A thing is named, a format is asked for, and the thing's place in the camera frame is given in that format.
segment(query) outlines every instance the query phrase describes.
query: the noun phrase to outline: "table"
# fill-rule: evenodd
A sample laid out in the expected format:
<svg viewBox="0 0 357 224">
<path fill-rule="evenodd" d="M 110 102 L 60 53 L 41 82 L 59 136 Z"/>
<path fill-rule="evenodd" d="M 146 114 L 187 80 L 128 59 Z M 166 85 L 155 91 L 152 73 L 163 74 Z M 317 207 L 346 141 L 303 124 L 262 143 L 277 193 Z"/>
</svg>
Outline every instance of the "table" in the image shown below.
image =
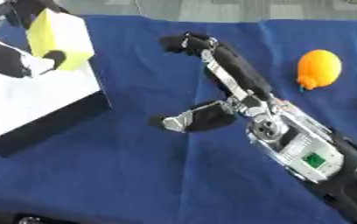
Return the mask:
<svg viewBox="0 0 357 224">
<path fill-rule="evenodd" d="M 97 76 L 113 109 L 17 154 L 0 157 L 0 210 L 90 223 L 346 223 L 245 137 L 244 121 L 184 135 L 147 125 L 221 93 L 199 59 L 164 53 L 158 38 L 206 32 L 242 53 L 274 87 L 357 143 L 357 22 L 202 24 L 88 16 Z M 0 39 L 22 45 L 21 31 Z M 338 54 L 343 74 L 300 93 L 299 57 Z"/>
</svg>

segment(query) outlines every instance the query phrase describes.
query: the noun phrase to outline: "wire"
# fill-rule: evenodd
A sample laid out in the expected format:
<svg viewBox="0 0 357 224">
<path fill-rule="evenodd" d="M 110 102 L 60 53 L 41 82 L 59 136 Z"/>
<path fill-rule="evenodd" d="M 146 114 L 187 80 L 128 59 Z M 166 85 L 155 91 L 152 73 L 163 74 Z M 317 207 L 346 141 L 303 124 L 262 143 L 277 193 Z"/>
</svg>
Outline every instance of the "wire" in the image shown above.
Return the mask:
<svg viewBox="0 0 357 224">
<path fill-rule="evenodd" d="M 143 14 L 142 7 L 139 3 L 139 0 L 134 0 L 134 1 L 135 1 L 135 6 L 137 8 L 137 13 L 139 13 L 139 15 L 141 15 L 141 16 L 146 17 L 146 15 Z"/>
</svg>

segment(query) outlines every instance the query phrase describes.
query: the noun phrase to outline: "orange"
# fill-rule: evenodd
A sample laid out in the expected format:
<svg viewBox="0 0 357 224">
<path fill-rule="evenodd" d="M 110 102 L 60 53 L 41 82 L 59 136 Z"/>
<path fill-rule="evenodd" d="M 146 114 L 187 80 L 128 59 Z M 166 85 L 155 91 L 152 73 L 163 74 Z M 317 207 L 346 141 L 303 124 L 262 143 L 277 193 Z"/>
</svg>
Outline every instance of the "orange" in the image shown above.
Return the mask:
<svg viewBox="0 0 357 224">
<path fill-rule="evenodd" d="M 337 55 L 327 50 L 314 50 L 301 57 L 298 62 L 297 82 L 302 88 L 331 85 L 342 72 L 342 62 Z"/>
</svg>

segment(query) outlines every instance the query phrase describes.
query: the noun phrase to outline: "yellow sponge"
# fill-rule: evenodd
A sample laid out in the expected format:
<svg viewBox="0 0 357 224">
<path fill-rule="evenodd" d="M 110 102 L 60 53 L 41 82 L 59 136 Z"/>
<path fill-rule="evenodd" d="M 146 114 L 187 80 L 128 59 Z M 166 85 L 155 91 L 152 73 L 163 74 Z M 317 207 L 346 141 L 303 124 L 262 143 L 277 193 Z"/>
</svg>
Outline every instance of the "yellow sponge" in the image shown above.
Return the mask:
<svg viewBox="0 0 357 224">
<path fill-rule="evenodd" d="M 85 21 L 66 13 L 45 9 L 26 31 L 31 53 L 44 57 L 50 51 L 62 51 L 66 60 L 59 70 L 74 70 L 95 54 Z"/>
</svg>

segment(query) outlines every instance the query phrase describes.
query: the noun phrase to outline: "robotic arm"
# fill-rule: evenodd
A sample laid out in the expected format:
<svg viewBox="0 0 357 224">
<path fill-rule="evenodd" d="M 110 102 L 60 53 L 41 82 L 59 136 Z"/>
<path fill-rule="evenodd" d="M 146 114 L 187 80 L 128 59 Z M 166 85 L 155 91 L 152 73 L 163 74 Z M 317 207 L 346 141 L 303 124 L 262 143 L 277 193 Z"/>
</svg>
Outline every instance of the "robotic arm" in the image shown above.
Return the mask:
<svg viewBox="0 0 357 224">
<path fill-rule="evenodd" d="M 53 0 L 0 0 L 0 17 L 14 26 L 28 29 L 32 18 L 43 9 L 65 11 Z M 0 41 L 0 74 L 13 78 L 35 77 L 56 69 L 65 60 L 62 52 L 50 52 L 43 59 Z"/>
<path fill-rule="evenodd" d="M 177 116 L 154 116 L 150 124 L 165 130 L 194 132 L 248 118 L 247 135 L 310 192 L 357 223 L 357 146 L 288 101 L 232 48 L 202 34 L 161 38 L 167 52 L 200 57 L 205 74 L 226 95 Z"/>
</svg>

